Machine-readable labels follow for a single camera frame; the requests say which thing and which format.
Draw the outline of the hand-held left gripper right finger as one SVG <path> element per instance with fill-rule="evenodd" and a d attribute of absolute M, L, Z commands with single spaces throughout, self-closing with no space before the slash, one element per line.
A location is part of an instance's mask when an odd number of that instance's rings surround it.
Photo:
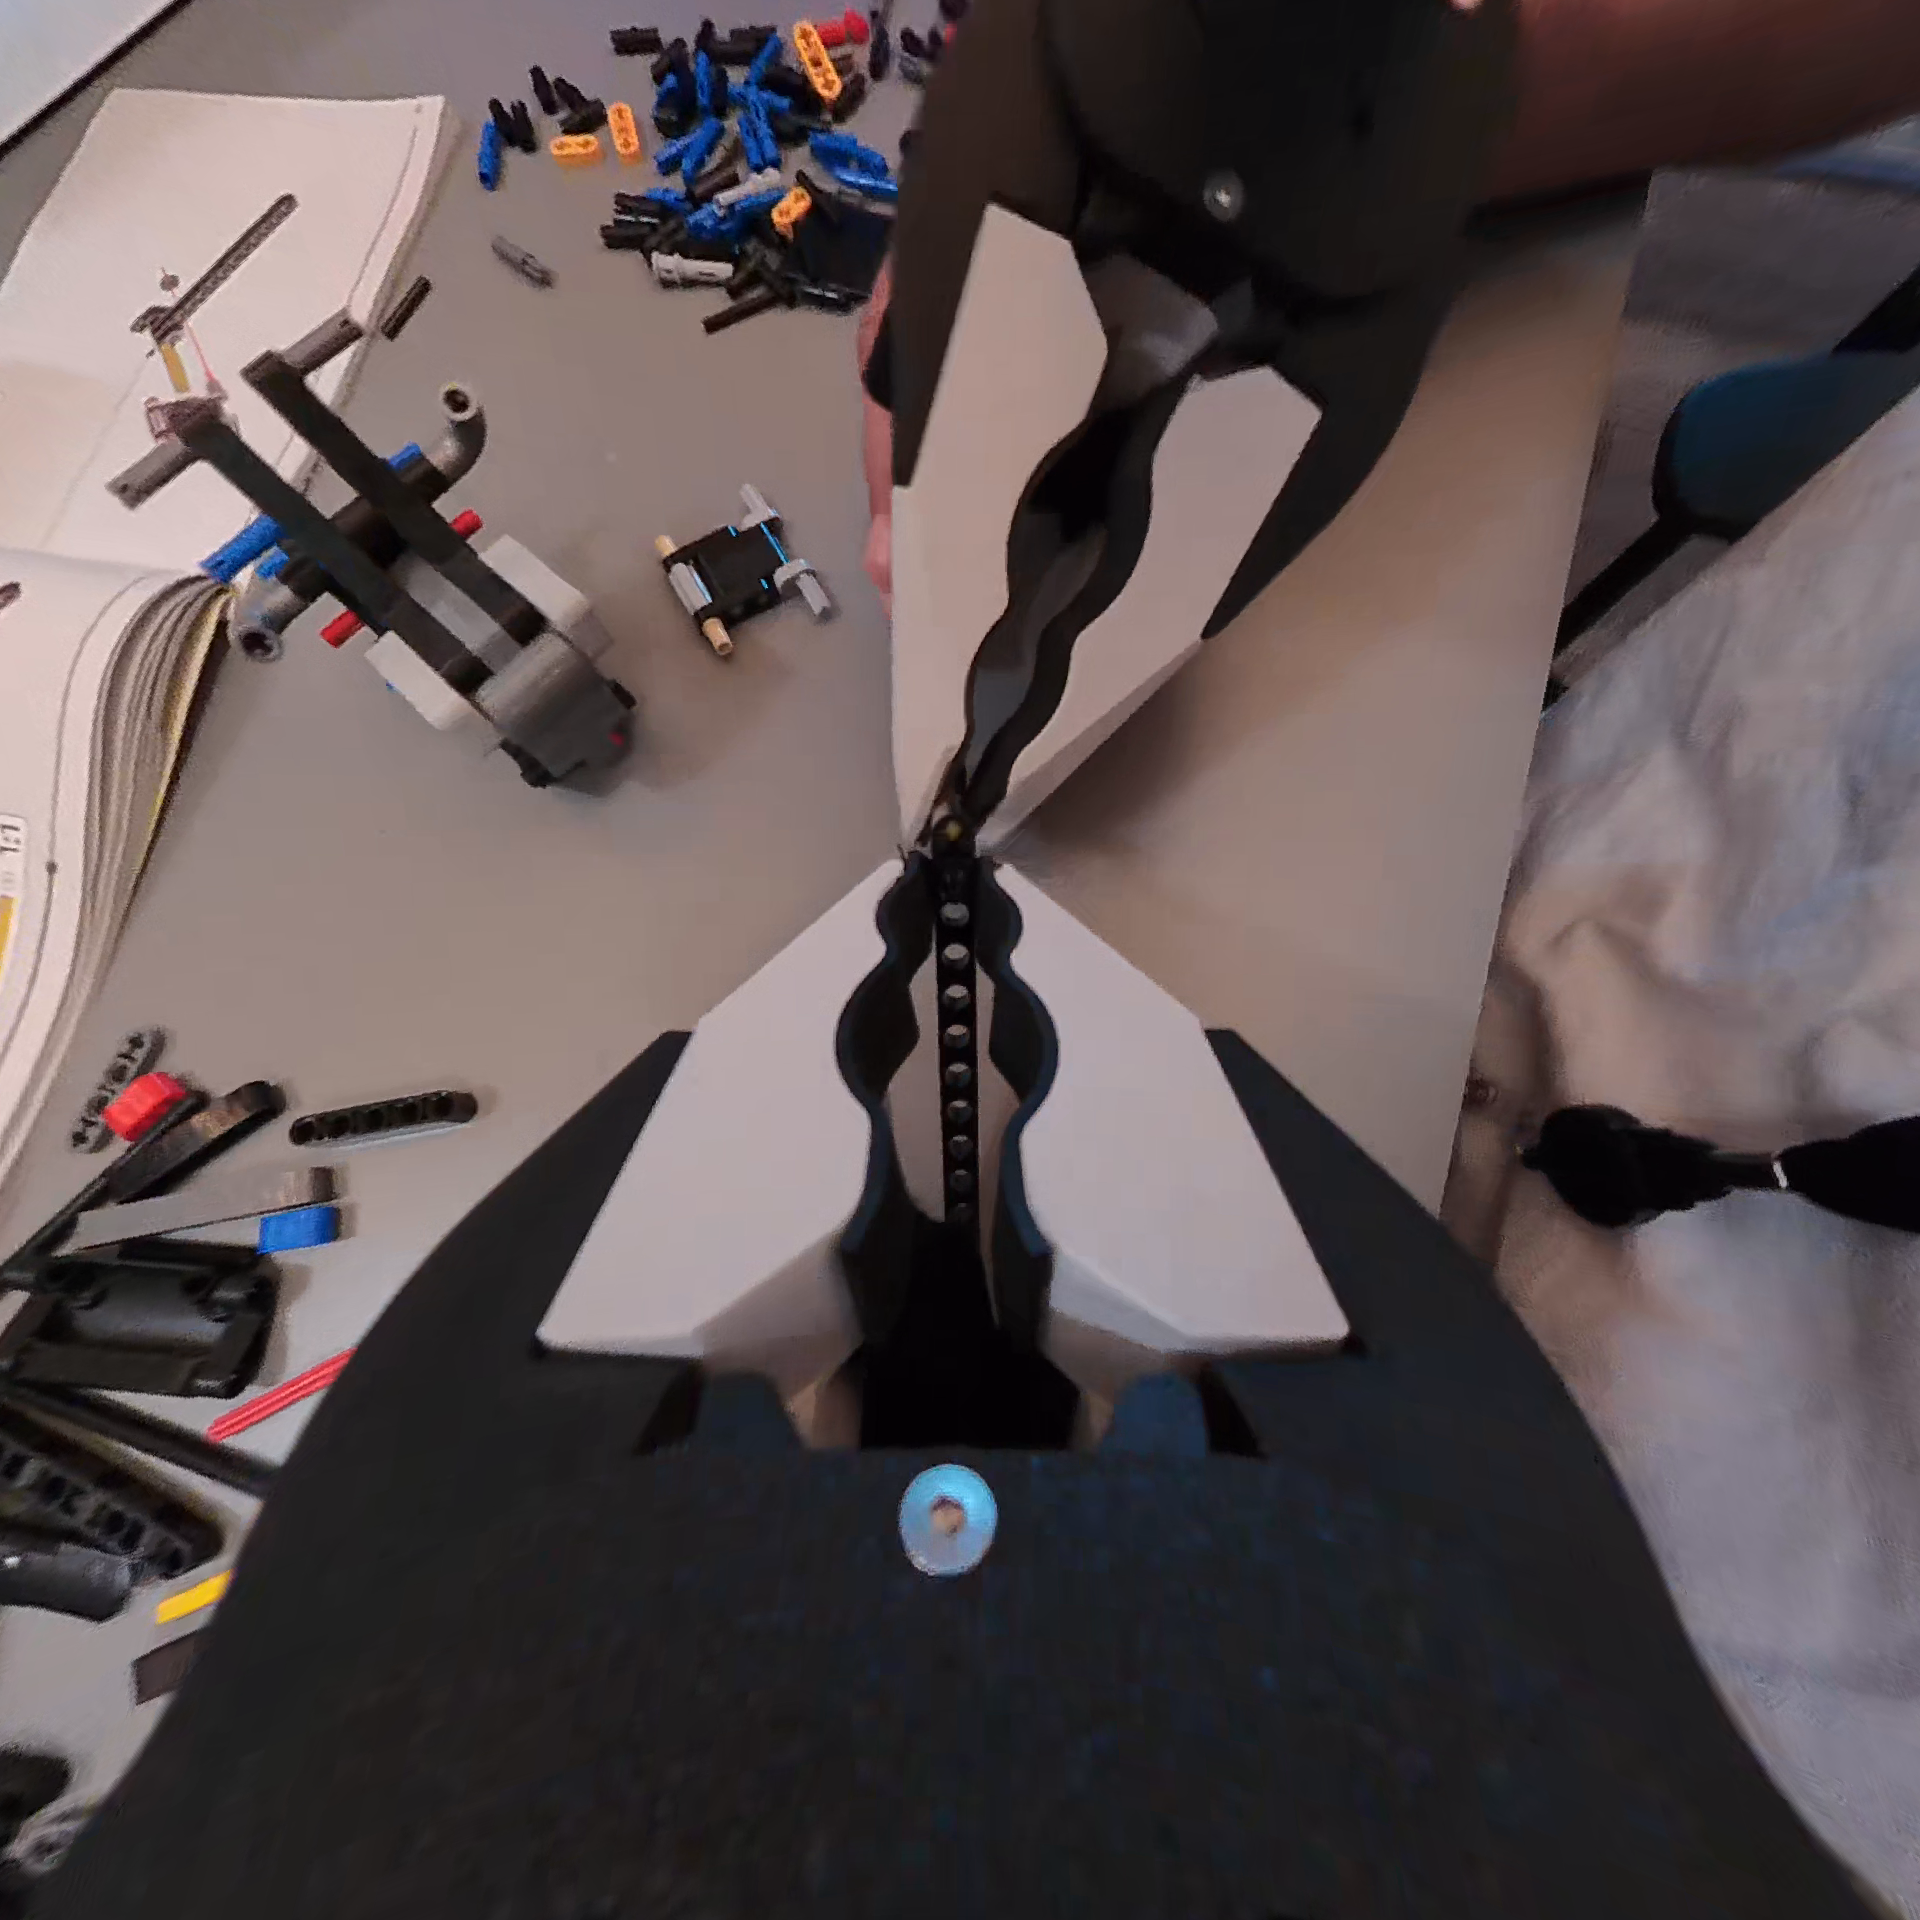
<path fill-rule="evenodd" d="M 1198 1014 L 1015 867 L 978 881 L 992 1282 L 1044 1358 L 1330 1354 L 1351 1323 Z"/>

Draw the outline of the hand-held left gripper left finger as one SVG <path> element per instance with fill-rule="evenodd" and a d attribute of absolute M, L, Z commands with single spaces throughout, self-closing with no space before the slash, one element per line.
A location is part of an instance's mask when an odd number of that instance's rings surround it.
<path fill-rule="evenodd" d="M 544 1313 L 546 1350 L 698 1359 L 784 1402 L 848 1359 L 837 1242 L 872 1130 L 834 1034 L 902 875 L 880 863 L 698 1021 Z"/>

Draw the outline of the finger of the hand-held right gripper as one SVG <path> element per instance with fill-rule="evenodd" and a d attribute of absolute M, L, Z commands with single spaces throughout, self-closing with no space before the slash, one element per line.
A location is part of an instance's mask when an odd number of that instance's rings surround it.
<path fill-rule="evenodd" d="M 915 477 L 894 492 L 894 770 L 922 841 L 970 731 L 975 650 L 1011 602 L 1007 534 L 1039 461 L 1088 417 L 1107 338 L 1071 243 L 987 205 Z"/>
<path fill-rule="evenodd" d="M 1091 273 L 1109 357 L 1088 418 L 1015 507 L 1007 599 L 966 685 L 952 807 L 1004 847 L 1198 652 L 1322 420 L 1237 357 L 1243 295 Z"/>

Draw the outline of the long black lego beam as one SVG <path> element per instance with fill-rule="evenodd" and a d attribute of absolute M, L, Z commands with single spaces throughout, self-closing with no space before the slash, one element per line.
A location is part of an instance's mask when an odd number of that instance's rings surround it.
<path fill-rule="evenodd" d="M 928 961 L 916 983 L 923 1018 L 907 1068 L 902 1115 L 910 1119 L 907 1166 L 928 1236 L 950 1268 L 950 1292 L 970 1285 L 975 1300 L 955 1319 L 978 1329 L 990 1354 L 1007 1337 L 992 1273 L 992 1162 L 983 1125 L 990 1094 L 981 1070 L 983 998 L 975 963 L 978 859 L 971 831 L 926 845 L 923 897 Z"/>

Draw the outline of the person's right forearm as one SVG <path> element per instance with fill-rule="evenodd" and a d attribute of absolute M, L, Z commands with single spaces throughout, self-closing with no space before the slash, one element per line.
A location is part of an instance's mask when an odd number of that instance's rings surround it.
<path fill-rule="evenodd" d="M 1915 3 L 1519 3 L 1515 20 L 1493 204 L 1779 159 L 1917 108 Z"/>

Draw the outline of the small black grey lego assembly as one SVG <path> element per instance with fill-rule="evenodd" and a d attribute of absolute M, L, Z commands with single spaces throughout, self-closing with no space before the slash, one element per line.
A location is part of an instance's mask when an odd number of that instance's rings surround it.
<path fill-rule="evenodd" d="M 834 602 L 814 565 L 795 555 L 784 517 L 754 485 L 740 490 L 743 515 L 678 541 L 656 537 L 656 558 L 674 599 L 717 659 L 732 659 L 736 629 L 784 602 L 828 622 Z"/>

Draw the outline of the pile of small lego pins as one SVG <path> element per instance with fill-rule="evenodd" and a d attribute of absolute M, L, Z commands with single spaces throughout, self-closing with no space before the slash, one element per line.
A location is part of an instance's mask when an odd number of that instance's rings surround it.
<path fill-rule="evenodd" d="M 614 98 L 532 63 L 520 97 L 486 102 L 472 179 L 493 197 L 511 159 L 632 169 L 598 244 L 661 290 L 717 298 L 707 334 L 784 308 L 850 315 L 894 244 L 910 143 L 910 132 L 882 143 L 858 118 L 890 87 L 932 78 L 970 4 L 932 4 L 923 25 L 899 12 L 794 4 L 771 18 L 750 4 L 687 31 L 619 22 L 611 55 L 646 94 Z"/>

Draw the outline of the short black lego beam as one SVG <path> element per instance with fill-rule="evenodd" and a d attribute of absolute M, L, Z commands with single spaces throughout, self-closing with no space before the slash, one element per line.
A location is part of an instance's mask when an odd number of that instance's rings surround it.
<path fill-rule="evenodd" d="M 475 1123 L 478 1094 L 456 1089 L 391 1094 L 295 1117 L 288 1142 L 308 1151 L 352 1151 L 440 1137 Z"/>

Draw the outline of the red lego axle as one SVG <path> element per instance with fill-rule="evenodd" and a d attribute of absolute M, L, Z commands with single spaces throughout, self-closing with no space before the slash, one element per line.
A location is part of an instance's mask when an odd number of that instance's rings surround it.
<path fill-rule="evenodd" d="M 256 1391 L 251 1399 L 245 1399 L 215 1418 L 206 1427 L 206 1439 L 226 1447 L 245 1433 L 278 1420 L 283 1412 L 315 1402 L 339 1383 L 352 1358 L 355 1349 L 335 1350 L 300 1374 Z"/>

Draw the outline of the pile of black lego pieces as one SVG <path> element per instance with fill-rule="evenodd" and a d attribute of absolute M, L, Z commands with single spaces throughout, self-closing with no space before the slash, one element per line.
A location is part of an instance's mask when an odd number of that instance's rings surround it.
<path fill-rule="evenodd" d="M 219 1447 L 206 1427 L 373 1326 L 426 1246 L 475 1197 L 500 1111 L 471 1046 L 375 1039 L 295 1051 L 298 1031 L 207 1044 L 142 1023 L 133 1068 L 194 1094 L 142 1142 L 100 1125 L 100 1076 L 69 1074 L 4 1190 L 7 1524 L 79 1548 L 82 1572 L 28 1572 L 4 1550 L 4 1845 L 56 1857 L 103 1803 L 179 1691 L 216 1606 L 156 1625 L 152 1606 L 235 1569 L 319 1397 Z M 456 1089 L 478 1119 L 440 1137 L 308 1151 L 315 1111 Z M 264 1214 L 334 1203 L 342 1236 L 264 1257 Z"/>

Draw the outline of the dark office chair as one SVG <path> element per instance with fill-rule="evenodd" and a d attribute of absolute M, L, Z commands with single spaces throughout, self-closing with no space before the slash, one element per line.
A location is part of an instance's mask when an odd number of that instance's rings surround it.
<path fill-rule="evenodd" d="M 1917 276 L 1830 350 L 1698 382 L 1655 447 L 1647 527 L 1566 603 L 1562 657 L 1687 543 L 1735 543 L 1917 387 Z"/>

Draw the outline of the person's white shirt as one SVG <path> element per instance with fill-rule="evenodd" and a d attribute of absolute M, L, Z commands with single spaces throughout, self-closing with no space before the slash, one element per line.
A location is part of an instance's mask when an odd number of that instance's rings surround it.
<path fill-rule="evenodd" d="M 1552 709 L 1443 1218 L 1570 1385 L 1744 1738 L 1917 1892 L 1917 1253 L 1783 1190 L 1624 1233 L 1519 1166 L 1599 1103 L 1735 1151 L 1915 1115 L 1907 398 Z"/>

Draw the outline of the white instruction booklet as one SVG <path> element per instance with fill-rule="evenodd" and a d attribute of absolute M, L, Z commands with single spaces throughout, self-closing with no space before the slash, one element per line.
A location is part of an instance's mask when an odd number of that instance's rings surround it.
<path fill-rule="evenodd" d="M 251 517 L 196 467 L 128 507 L 160 411 L 215 401 L 298 490 L 315 454 L 243 380 L 395 290 L 440 167 L 444 98 L 117 89 L 2 293 L 2 1169 L 111 961 Z"/>

